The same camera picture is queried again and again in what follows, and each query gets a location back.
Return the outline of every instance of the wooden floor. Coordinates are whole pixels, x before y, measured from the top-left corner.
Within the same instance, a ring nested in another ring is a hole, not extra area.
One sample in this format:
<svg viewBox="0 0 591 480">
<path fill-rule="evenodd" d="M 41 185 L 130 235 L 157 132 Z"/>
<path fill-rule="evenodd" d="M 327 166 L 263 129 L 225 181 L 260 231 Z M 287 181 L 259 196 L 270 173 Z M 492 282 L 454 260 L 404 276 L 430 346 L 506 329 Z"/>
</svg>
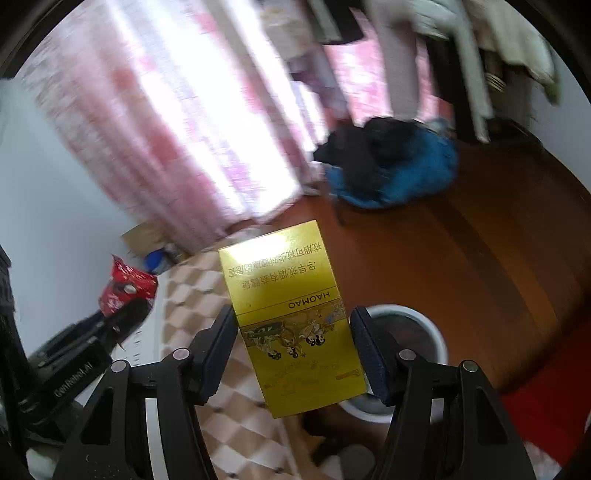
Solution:
<svg viewBox="0 0 591 480">
<path fill-rule="evenodd" d="M 591 287 L 588 199 L 543 157 L 467 147 L 443 194 L 380 212 L 346 206 L 342 226 L 326 197 L 305 197 L 273 225 L 316 219 L 348 311 L 419 310 L 443 333 L 452 365 L 473 359 L 506 387 Z"/>
</svg>

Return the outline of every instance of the red plastic bag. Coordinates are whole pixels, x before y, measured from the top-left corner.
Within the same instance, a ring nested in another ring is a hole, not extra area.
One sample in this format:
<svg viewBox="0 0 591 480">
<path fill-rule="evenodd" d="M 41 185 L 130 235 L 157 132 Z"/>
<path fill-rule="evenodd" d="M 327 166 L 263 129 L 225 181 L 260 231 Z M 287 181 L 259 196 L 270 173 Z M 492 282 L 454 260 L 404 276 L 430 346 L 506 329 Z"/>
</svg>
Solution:
<svg viewBox="0 0 591 480">
<path fill-rule="evenodd" d="M 157 288 L 158 279 L 155 275 L 125 265 L 123 260 L 113 255 L 111 280 L 99 298 L 100 310 L 105 316 L 112 315 L 127 302 L 138 297 L 152 303 Z"/>
</svg>

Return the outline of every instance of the diamond pattern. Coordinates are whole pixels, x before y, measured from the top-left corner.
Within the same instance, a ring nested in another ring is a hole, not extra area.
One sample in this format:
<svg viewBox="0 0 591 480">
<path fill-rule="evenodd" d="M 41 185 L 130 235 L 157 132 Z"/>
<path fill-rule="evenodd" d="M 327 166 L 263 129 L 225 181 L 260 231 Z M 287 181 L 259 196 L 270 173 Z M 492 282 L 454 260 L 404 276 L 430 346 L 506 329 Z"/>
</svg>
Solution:
<svg viewBox="0 0 591 480">
<path fill-rule="evenodd" d="M 163 275 L 167 302 L 160 335 L 162 358 L 188 346 L 195 333 L 209 328 L 229 303 L 217 249 L 246 240 L 245 232 L 225 238 Z M 289 459 L 296 463 L 289 445 L 281 439 L 282 420 L 273 419 L 265 407 L 240 335 L 217 393 L 195 411 L 218 480 L 236 476 L 239 480 L 301 480 L 290 467 Z"/>
</svg>

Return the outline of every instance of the yellow box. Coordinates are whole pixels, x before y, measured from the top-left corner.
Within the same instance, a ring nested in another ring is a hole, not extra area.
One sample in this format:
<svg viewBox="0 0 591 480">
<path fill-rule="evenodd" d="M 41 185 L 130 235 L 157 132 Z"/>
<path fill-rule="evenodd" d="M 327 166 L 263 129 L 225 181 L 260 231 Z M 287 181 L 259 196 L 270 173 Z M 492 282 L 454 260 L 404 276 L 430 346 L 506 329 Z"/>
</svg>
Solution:
<svg viewBox="0 0 591 480">
<path fill-rule="evenodd" d="M 219 254 L 242 337 L 275 418 L 366 391 L 315 220 Z"/>
</svg>

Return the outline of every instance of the silver screw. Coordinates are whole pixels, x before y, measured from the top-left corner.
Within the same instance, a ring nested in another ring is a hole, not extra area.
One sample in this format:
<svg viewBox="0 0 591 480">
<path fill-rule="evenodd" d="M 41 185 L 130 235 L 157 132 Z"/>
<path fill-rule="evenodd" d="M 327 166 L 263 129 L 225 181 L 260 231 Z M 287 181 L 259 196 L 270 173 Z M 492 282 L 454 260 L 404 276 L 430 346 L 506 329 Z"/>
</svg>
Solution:
<svg viewBox="0 0 591 480">
<path fill-rule="evenodd" d="M 464 370 L 468 371 L 468 372 L 472 372 L 474 373 L 476 370 L 478 370 L 478 365 L 476 362 L 473 362 L 472 360 L 466 360 L 464 363 L 462 363 Z"/>
<path fill-rule="evenodd" d="M 402 360 L 411 361 L 417 357 L 417 354 L 414 353 L 412 350 L 405 348 L 404 350 L 400 350 L 399 356 Z"/>
<path fill-rule="evenodd" d="M 176 360 L 185 360 L 189 356 L 189 350 L 186 348 L 178 348 L 173 352 L 173 357 Z"/>
<path fill-rule="evenodd" d="M 118 374 L 119 372 L 125 370 L 126 366 L 127 364 L 125 363 L 125 360 L 117 360 L 111 364 L 111 370 Z"/>
</svg>

